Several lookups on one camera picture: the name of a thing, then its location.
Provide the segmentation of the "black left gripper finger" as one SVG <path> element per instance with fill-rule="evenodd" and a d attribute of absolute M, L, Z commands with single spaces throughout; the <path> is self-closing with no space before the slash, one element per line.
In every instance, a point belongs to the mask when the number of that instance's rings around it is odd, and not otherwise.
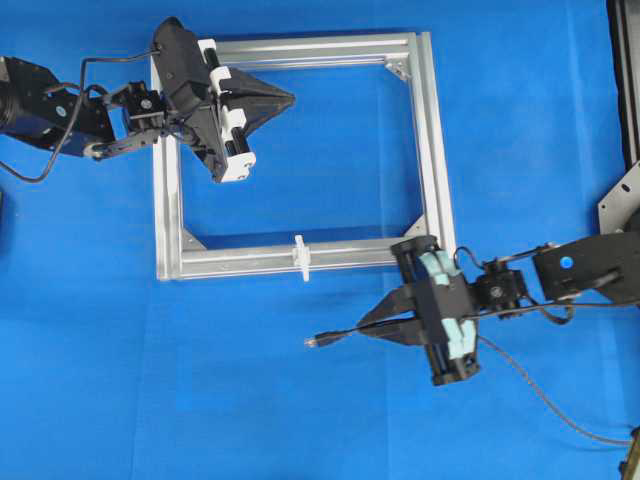
<path fill-rule="evenodd" d="M 256 129 L 294 104 L 294 99 L 231 99 L 227 102 L 227 107 L 229 110 L 242 109 L 244 111 L 246 117 L 244 134 L 248 137 Z"/>
<path fill-rule="evenodd" d="M 266 83 L 236 68 L 229 69 L 230 77 L 219 81 L 223 94 L 230 102 L 246 107 L 287 108 L 295 103 L 295 95 Z"/>

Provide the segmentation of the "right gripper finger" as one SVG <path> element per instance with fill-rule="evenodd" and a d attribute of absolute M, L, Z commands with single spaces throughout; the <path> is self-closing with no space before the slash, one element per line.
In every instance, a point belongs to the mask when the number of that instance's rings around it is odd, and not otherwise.
<path fill-rule="evenodd" d="M 412 286 L 403 286 L 389 292 L 359 320 L 358 325 L 374 325 L 389 321 L 408 321 L 419 318 L 414 288 Z"/>
<path fill-rule="evenodd" d="M 394 319 L 364 327 L 364 334 L 406 346 L 422 346 L 428 339 L 418 319 Z"/>

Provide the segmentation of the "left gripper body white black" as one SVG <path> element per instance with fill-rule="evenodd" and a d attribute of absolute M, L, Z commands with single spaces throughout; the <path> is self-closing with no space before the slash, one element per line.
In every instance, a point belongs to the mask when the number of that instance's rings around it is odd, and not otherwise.
<path fill-rule="evenodd" d="M 232 95 L 240 92 L 242 72 L 220 63 L 214 39 L 198 40 L 197 44 L 209 69 L 211 110 L 219 146 L 211 165 L 213 179 L 217 183 L 246 180 L 256 163 L 256 155 L 246 138 L 245 108 L 231 105 Z"/>

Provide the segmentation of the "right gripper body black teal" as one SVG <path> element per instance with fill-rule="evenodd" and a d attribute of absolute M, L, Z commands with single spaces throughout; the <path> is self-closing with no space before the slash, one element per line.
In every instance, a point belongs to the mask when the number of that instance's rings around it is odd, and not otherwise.
<path fill-rule="evenodd" d="M 415 291 L 432 384 L 461 382 L 478 373 L 477 322 L 462 271 L 431 235 L 397 243 L 391 253 L 404 285 Z"/>

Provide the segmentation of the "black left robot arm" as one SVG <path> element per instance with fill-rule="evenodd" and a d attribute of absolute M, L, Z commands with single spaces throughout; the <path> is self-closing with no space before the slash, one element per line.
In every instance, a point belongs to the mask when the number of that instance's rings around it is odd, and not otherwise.
<path fill-rule="evenodd" d="M 108 91 L 61 82 L 50 70 L 16 57 L 1 59 L 1 132 L 51 156 L 40 183 L 61 154 L 102 161 L 150 147 L 166 137 L 188 146 L 217 183 L 244 180 L 256 162 L 247 138 L 290 108 L 293 94 L 220 64 L 215 48 L 171 39 L 147 52 L 161 80 Z"/>

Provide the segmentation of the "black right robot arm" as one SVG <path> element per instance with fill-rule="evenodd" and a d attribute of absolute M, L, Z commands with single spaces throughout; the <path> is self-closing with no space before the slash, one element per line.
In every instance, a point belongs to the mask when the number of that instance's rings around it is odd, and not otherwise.
<path fill-rule="evenodd" d="M 639 187 L 625 176 L 598 206 L 600 232 L 562 245 L 546 243 L 479 264 L 467 281 L 457 256 L 433 235 L 391 246 L 403 283 L 390 291 L 351 329 L 306 340 L 322 348 L 352 334 L 425 350 L 436 386 L 475 375 L 477 322 L 538 311 L 556 325 L 567 324 L 576 298 L 595 290 L 610 307 L 639 302 Z"/>

